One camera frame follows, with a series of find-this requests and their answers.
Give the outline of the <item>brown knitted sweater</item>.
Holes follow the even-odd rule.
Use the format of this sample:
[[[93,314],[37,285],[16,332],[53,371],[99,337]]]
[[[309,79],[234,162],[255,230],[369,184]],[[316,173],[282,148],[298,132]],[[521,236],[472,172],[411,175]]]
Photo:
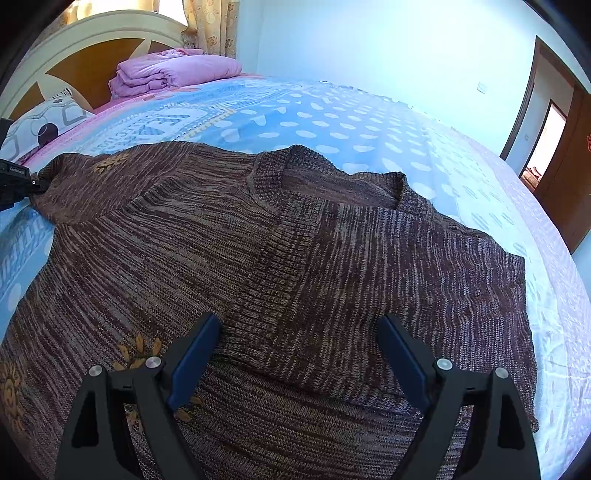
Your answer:
[[[1,344],[1,421],[44,477],[83,373],[134,370],[205,312],[221,343],[179,419],[212,479],[387,478],[420,422],[377,342],[388,313],[462,369],[507,369],[534,411],[523,258],[400,172],[166,142],[39,176],[53,242]]]

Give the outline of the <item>white patterned pillow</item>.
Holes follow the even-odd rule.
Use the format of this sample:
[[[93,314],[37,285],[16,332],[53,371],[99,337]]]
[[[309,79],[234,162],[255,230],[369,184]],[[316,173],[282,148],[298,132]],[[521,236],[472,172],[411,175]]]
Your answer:
[[[39,149],[92,117],[72,96],[46,100],[10,125],[1,158],[22,165]]]

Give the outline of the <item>cream and wood headboard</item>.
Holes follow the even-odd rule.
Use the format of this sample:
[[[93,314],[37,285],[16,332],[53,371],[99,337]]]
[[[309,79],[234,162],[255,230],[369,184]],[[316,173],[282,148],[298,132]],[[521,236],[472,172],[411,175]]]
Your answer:
[[[67,25],[31,49],[1,94],[1,116],[16,120],[69,90],[92,111],[111,99],[119,63],[180,47],[185,26],[155,12],[115,10]]]

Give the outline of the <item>folded pink quilt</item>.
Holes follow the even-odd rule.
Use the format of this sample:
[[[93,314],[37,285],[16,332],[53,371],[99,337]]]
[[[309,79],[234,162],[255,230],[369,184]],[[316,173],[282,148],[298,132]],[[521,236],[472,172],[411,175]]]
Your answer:
[[[111,99],[152,91],[199,85],[242,74],[231,57],[204,54],[200,49],[175,48],[120,62],[108,81]]]

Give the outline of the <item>yellow patterned curtain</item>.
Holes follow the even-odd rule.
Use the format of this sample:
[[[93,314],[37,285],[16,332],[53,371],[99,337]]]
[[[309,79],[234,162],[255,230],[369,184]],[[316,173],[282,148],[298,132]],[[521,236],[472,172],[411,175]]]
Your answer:
[[[181,33],[183,46],[205,54],[236,57],[240,2],[229,0],[183,0],[187,26]]]

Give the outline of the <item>brown wooden door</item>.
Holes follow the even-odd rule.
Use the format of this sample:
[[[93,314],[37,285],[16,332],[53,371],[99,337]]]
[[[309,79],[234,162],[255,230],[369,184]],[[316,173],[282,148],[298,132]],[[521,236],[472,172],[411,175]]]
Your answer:
[[[546,167],[526,174],[552,110],[565,125]],[[501,152],[575,252],[590,231],[590,93],[541,38],[536,38],[525,93]]]

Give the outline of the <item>blue patterned bed blanket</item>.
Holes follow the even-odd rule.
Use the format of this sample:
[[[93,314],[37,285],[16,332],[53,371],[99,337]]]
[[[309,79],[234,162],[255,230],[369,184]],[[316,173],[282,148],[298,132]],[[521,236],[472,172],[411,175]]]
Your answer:
[[[439,213],[523,258],[537,367],[528,416],[542,477],[567,471],[590,433],[590,302],[556,228],[502,160],[384,97],[327,82],[242,76],[108,107],[22,165],[40,174],[64,153],[110,155],[166,142],[243,154],[301,145],[349,175],[400,172]],[[48,260],[53,234],[32,200],[1,215],[1,344],[18,302]],[[1,457],[3,478],[53,477],[42,476],[16,448]]]

